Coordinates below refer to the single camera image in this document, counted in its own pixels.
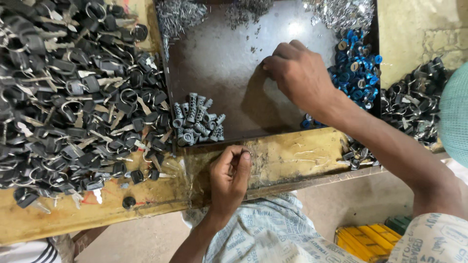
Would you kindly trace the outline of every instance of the hand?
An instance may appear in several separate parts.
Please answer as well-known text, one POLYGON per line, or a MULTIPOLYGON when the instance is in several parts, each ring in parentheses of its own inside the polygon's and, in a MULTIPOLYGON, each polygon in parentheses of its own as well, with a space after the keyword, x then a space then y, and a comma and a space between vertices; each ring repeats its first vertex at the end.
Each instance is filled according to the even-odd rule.
POLYGON ((331 125, 332 107, 342 103, 344 94, 331 83, 320 54, 298 40, 280 43, 273 55, 263 60, 263 69, 269 71, 278 88, 296 106, 319 122, 331 125))
POLYGON ((247 148, 232 145, 211 164, 211 199, 209 213, 217 217, 221 230, 240 206, 247 192, 252 167, 247 148))

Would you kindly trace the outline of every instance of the left hand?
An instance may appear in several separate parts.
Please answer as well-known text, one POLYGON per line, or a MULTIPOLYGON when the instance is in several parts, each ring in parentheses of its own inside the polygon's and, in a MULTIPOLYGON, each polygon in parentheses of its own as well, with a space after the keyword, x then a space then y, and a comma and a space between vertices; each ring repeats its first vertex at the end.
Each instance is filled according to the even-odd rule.
POLYGON ((209 213, 219 221, 221 230, 241 205, 247 192, 252 160, 246 147, 228 146, 211 164, 211 198, 209 213))

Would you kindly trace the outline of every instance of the yellow crate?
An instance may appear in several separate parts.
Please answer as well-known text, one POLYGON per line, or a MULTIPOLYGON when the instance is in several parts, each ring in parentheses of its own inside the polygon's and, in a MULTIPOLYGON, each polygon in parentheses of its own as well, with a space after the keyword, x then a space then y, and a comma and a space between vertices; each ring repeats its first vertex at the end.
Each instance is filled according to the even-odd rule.
POLYGON ((366 262, 378 263, 388 259, 401 237, 384 224, 344 226, 336 230, 335 243, 366 262))

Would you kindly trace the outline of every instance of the right hand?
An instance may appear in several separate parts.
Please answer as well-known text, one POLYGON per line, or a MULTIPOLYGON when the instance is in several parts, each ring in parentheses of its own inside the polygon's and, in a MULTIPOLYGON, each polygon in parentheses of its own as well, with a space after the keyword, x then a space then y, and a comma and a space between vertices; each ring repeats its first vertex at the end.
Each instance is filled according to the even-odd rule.
POLYGON ((341 103, 344 93, 331 83, 320 54, 298 40, 280 43, 273 55, 263 60, 263 69, 296 106, 317 121, 329 124, 332 106, 341 103))

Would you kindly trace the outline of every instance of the fingernail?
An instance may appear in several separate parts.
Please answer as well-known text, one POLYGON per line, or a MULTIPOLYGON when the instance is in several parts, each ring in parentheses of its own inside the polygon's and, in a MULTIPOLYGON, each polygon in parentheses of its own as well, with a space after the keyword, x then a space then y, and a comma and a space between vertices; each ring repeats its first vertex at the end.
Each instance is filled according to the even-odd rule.
POLYGON ((246 160, 250 160, 250 157, 251 157, 250 153, 248 153, 248 152, 245 152, 245 153, 242 154, 242 158, 244 158, 246 160))

